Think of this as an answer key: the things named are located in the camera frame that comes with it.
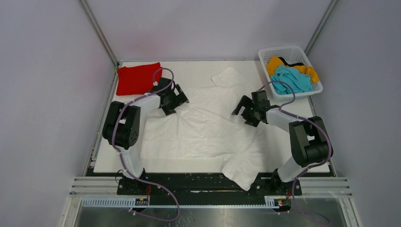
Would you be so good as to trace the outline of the white t shirt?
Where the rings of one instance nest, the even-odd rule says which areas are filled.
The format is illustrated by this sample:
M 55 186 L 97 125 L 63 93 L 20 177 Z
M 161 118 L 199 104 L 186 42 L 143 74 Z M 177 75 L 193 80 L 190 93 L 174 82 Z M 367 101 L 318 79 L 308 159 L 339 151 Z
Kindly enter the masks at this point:
M 148 115 L 141 161 L 148 173 L 220 172 L 247 191 L 264 167 L 268 128 L 247 125 L 233 111 L 255 87 L 231 67 L 212 81 L 186 88 L 189 102 L 174 114 Z

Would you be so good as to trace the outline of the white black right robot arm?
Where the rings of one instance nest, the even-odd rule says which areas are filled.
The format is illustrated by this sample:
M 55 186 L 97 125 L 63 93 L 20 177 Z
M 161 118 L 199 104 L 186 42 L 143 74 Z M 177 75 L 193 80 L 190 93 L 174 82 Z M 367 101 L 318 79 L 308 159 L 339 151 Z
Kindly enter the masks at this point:
M 291 157 L 274 170 L 268 189 L 283 195 L 294 180 L 310 168 L 321 166 L 332 157 L 333 148 L 322 118 L 304 118 L 272 105 L 264 90 L 242 96 L 232 115 L 241 115 L 245 124 L 256 127 L 259 123 L 276 126 L 290 137 Z

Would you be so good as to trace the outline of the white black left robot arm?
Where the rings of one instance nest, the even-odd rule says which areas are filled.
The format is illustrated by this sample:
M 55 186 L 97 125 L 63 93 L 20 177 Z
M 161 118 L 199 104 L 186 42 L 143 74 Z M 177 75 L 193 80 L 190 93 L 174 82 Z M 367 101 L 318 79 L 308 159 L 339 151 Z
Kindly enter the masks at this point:
M 188 102 L 180 86 L 173 79 L 167 78 L 161 78 L 148 93 L 133 101 L 111 102 L 102 136 L 119 155 L 123 175 L 130 178 L 128 187 L 133 193 L 142 194 L 147 187 L 146 180 L 140 177 L 145 169 L 140 159 L 140 150 L 147 115 L 161 109 L 168 116 Z

